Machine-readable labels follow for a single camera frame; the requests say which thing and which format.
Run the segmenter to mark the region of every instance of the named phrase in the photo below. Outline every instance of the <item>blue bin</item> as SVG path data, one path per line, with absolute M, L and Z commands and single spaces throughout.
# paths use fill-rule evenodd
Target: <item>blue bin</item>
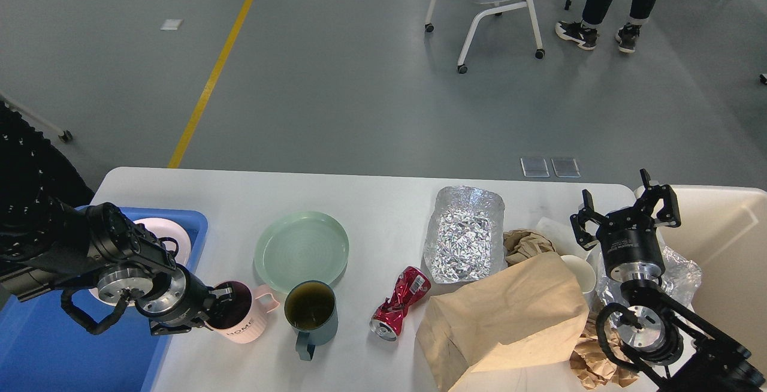
M 131 220 L 160 217 L 179 223 L 192 242 L 187 269 L 195 270 L 208 230 L 205 215 L 120 209 Z M 0 391 L 149 392 L 170 337 L 150 335 L 148 320 L 133 307 L 108 331 L 88 334 L 61 310 L 60 298 L 60 291 L 24 303 L 11 296 L 0 310 Z M 87 291 L 77 292 L 73 301 L 97 321 L 113 309 Z

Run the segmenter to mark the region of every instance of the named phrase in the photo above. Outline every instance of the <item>pink mug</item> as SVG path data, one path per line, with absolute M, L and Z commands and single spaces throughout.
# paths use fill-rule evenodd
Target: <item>pink mug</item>
M 241 282 L 222 282 L 216 288 L 230 284 L 235 291 L 235 301 L 227 308 L 227 314 L 216 321 L 206 321 L 213 331 L 232 340 L 235 343 L 249 343 L 258 338 L 266 329 L 266 313 L 270 313 L 280 306 L 274 299 L 271 288 L 268 285 L 260 285 L 251 291 L 247 285 Z M 261 304 L 258 299 L 264 296 L 271 297 L 271 302 Z

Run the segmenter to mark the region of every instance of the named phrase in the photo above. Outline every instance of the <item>dark teal mug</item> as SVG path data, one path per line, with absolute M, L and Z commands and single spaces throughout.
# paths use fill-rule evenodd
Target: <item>dark teal mug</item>
M 285 318 L 298 334 L 295 350 L 301 360 L 312 360 L 315 346 L 333 339 L 338 330 L 335 294 L 323 282 L 302 282 L 285 299 Z

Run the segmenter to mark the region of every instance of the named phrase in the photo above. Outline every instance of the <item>beige bin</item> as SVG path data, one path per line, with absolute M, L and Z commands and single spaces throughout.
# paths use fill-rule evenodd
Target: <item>beige bin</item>
M 672 187 L 682 226 L 660 233 L 669 247 L 702 269 L 693 299 L 696 313 L 748 348 L 749 361 L 767 373 L 767 192 Z

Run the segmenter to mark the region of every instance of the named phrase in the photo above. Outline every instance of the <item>green plate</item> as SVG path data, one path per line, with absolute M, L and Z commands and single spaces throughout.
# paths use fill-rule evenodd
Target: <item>green plate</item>
M 271 288 L 289 293 L 308 280 L 334 282 L 348 258 L 349 237 L 333 217 L 296 212 L 266 228 L 255 247 L 253 264 Z

